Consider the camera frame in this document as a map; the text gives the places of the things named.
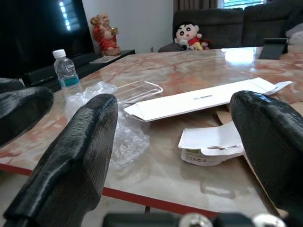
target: metal screw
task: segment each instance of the metal screw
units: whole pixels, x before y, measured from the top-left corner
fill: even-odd
[[[282,219],[271,214],[258,214],[251,221],[256,227],[287,227]]]
[[[181,218],[179,227],[213,227],[213,224],[202,214],[189,213]]]

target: curtain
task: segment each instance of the curtain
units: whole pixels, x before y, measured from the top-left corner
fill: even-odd
[[[218,0],[174,0],[174,10],[211,9],[218,7]]]

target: red table edge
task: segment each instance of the red table edge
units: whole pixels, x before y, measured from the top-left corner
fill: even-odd
[[[9,166],[6,164],[0,164],[0,170],[6,171],[6,172],[11,172],[15,174],[21,174],[21,175],[26,175],[30,176],[32,173],[32,170],[29,169],[24,169],[21,167],[16,167],[16,166]],[[178,213],[178,214],[187,214],[187,213],[199,213],[203,214],[204,216],[208,218],[215,217],[217,215],[216,212],[212,211],[207,211],[207,210],[202,210],[199,208],[194,208],[194,207],[189,207],[173,202],[168,202],[168,201],[162,201],[158,199],[153,199],[147,196],[142,196],[142,195],[137,195],[129,192],[123,192],[120,190],[112,189],[112,188],[103,188],[103,195],[115,198],[115,199],[120,199],[128,202],[133,202],[137,204],[141,204],[143,206],[148,206],[148,207],[153,207],[156,209],[161,209],[173,213]]]

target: white wall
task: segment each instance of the white wall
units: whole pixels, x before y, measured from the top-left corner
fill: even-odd
[[[173,0],[82,0],[88,23],[105,12],[118,27],[118,45],[136,53],[154,51],[172,42]]]

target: gray sofa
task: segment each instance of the gray sofa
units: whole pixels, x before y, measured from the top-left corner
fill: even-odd
[[[303,0],[275,0],[244,10],[178,11],[174,15],[173,28],[185,21],[193,22],[199,26],[199,33],[212,41],[210,49],[263,46],[264,38],[285,37],[285,24],[296,7],[303,7]],[[159,52],[182,50],[178,44],[171,43]]]

